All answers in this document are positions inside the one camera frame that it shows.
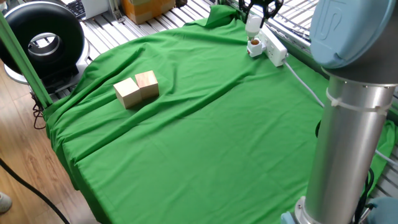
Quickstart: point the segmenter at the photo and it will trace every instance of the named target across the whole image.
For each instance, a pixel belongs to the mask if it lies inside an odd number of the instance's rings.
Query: green pole
[[[32,64],[27,58],[24,50],[19,44],[17,38],[12,32],[3,14],[0,12],[0,40],[8,49],[11,57],[17,63],[19,70],[25,76],[33,92],[36,94],[37,99],[40,101],[42,106],[46,109],[52,104],[49,93],[45,90],[43,83],[37,76],[36,71],[33,69]]]

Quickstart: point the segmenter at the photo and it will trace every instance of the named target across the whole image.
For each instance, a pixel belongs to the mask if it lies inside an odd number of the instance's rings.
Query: cardboard box
[[[160,16],[172,9],[175,0],[121,0],[125,15],[136,24]]]

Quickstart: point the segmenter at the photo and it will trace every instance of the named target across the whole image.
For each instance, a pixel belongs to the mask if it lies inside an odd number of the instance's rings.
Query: white power strip
[[[269,60],[276,67],[283,65],[283,60],[287,56],[287,49],[266,25],[260,30],[258,37],[267,46],[266,54]]]

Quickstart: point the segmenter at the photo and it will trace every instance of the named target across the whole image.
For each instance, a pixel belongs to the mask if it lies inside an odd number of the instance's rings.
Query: wooden floor
[[[29,88],[6,76],[0,61],[0,157],[28,183],[46,195],[72,224],[98,223],[84,197],[76,191],[47,138],[33,128],[34,101]],[[38,126],[44,125],[39,118]],[[12,208],[0,223],[58,224],[59,217],[31,191],[0,168],[0,192],[12,198]]]

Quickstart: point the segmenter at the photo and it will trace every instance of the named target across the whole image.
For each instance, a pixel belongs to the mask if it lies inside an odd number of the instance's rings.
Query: green cloth
[[[322,107],[288,68],[247,55],[227,6],[99,56],[44,111],[52,147],[103,223],[279,223],[306,193]],[[326,101],[328,81],[288,62]],[[113,85],[153,70],[160,96],[125,110]],[[396,140],[388,121],[379,150]],[[380,176],[385,161],[375,157]]]

